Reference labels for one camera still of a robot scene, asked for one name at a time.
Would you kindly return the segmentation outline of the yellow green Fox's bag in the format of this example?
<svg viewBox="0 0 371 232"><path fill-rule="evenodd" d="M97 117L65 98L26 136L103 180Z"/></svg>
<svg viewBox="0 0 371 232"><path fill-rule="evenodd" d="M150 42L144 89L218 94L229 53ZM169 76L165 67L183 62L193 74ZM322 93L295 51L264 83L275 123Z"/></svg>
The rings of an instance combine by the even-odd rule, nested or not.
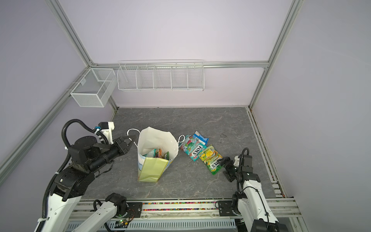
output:
<svg viewBox="0 0 371 232"><path fill-rule="evenodd" d="M223 157L215 150L213 145L208 146L204 151L202 151L199 154L199 158L206 165L212 175L216 175L222 168L218 161L223 159Z"/></svg>

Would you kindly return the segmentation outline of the teal white candy bag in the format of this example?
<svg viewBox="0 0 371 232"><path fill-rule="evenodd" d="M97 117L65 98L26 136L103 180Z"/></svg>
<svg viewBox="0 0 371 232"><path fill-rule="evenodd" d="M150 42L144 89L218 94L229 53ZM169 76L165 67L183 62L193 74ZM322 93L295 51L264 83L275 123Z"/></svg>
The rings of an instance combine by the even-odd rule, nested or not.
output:
<svg viewBox="0 0 371 232"><path fill-rule="evenodd" d="M145 157L147 157L147 158L156 158L156 149L153 149L149 153L145 154Z"/></svg>

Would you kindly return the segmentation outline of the paper bag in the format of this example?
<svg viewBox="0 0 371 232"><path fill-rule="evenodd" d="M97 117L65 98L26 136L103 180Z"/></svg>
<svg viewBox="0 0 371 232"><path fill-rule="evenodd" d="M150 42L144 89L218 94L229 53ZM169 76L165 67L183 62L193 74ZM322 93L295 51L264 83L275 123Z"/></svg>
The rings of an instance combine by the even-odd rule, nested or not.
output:
<svg viewBox="0 0 371 232"><path fill-rule="evenodd" d="M179 153L179 145L185 136L175 138L170 132L147 127L143 130L129 129L127 136L135 131L139 136L134 144L138 154L138 181L158 182Z"/></svg>

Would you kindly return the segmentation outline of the teal Fox's mint bag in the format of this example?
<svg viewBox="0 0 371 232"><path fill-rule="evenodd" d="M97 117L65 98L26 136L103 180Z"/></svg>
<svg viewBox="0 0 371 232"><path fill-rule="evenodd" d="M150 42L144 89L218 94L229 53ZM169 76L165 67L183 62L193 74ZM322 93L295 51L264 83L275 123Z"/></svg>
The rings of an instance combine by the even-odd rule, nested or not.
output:
<svg viewBox="0 0 371 232"><path fill-rule="evenodd" d="M205 143L198 137L187 135L180 149L183 150L193 161L199 158L199 154L207 148Z"/></svg>

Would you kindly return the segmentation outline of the orange Fox's candy bag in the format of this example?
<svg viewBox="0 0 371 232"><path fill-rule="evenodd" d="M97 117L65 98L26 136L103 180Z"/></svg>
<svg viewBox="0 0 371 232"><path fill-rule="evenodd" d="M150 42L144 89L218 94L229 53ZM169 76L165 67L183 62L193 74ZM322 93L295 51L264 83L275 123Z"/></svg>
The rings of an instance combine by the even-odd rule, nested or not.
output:
<svg viewBox="0 0 371 232"><path fill-rule="evenodd" d="M161 159L163 158L163 152L161 148L156 149L156 157Z"/></svg>

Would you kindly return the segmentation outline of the green snack bag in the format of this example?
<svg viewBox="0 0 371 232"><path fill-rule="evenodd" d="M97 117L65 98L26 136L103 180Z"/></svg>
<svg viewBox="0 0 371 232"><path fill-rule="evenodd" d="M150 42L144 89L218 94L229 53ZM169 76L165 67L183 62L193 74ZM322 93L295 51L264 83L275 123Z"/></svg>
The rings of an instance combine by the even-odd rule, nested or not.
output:
<svg viewBox="0 0 371 232"><path fill-rule="evenodd" d="M165 160L170 160L169 152L165 153L163 158L164 158Z"/></svg>

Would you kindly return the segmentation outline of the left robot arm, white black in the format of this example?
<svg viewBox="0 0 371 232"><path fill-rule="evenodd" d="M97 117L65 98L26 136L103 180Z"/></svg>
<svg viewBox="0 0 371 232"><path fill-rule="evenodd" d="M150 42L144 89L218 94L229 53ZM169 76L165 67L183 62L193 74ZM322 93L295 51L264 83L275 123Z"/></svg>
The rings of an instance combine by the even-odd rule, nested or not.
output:
<svg viewBox="0 0 371 232"><path fill-rule="evenodd" d="M67 138L67 129L74 123L92 135L81 137L71 144ZM38 219L35 231L65 231L73 210L88 186L101 176L100 170L108 164L113 165L116 158L130 151L136 136L112 139L113 129L112 122L101 122L95 128L88 127L79 119L65 123L61 137L67 157L48 183L43 196L42 216Z"/></svg>

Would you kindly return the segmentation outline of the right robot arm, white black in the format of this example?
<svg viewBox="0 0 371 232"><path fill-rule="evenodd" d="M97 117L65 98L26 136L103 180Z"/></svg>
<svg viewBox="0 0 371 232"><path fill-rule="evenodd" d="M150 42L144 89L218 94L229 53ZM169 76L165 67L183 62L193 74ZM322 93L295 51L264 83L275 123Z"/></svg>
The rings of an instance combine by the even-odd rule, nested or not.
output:
<svg viewBox="0 0 371 232"><path fill-rule="evenodd" d="M217 163L229 182L236 181L237 190L232 195L232 212L241 216L248 232L287 232L285 224L279 222L264 196L259 175L253 171L253 157L249 148L244 148L234 160L230 157Z"/></svg>

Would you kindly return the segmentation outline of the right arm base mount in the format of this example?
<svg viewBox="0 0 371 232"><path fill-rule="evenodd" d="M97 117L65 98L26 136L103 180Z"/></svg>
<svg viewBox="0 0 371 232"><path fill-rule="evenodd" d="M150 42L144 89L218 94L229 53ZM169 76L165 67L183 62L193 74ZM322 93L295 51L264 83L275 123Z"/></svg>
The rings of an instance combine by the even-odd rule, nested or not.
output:
<svg viewBox="0 0 371 232"><path fill-rule="evenodd" d="M232 200L219 200L215 202L215 206L221 217L240 216L238 210L232 205Z"/></svg>

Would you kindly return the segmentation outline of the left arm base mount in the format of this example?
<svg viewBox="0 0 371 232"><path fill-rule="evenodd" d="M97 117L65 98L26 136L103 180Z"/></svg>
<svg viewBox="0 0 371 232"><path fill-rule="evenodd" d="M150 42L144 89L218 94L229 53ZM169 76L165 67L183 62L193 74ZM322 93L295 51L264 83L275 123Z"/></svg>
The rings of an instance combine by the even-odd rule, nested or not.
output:
<svg viewBox="0 0 371 232"><path fill-rule="evenodd" d="M142 202L121 203L117 206L116 218L139 218L142 213Z"/></svg>

